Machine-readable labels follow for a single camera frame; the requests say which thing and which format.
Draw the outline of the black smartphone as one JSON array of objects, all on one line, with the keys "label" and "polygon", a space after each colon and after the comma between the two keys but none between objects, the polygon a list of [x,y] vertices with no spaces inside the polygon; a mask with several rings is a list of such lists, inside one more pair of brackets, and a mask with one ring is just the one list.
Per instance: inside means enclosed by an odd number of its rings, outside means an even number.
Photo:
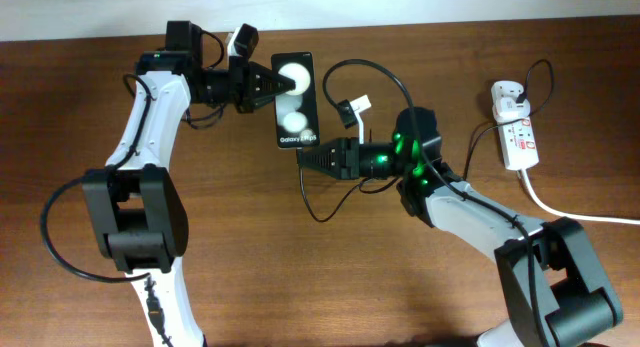
[{"label": "black smartphone", "polygon": [[310,52],[274,54],[272,68],[292,79],[295,88],[275,97],[276,143],[280,149],[317,146],[320,130],[315,71]]}]

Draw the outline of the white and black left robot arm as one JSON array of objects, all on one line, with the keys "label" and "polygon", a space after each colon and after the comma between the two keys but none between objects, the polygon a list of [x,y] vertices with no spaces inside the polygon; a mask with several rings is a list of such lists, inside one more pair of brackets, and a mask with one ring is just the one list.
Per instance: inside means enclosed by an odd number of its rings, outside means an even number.
[{"label": "white and black left robot arm", "polygon": [[189,21],[168,22],[164,48],[143,53],[135,65],[134,104],[120,143],[82,182],[99,250],[136,291],[156,346],[207,343],[183,274],[188,217],[169,174],[181,120],[193,104],[231,103],[251,113],[295,87],[252,61],[256,28],[243,24],[231,34],[225,70],[203,65],[204,34]]}]

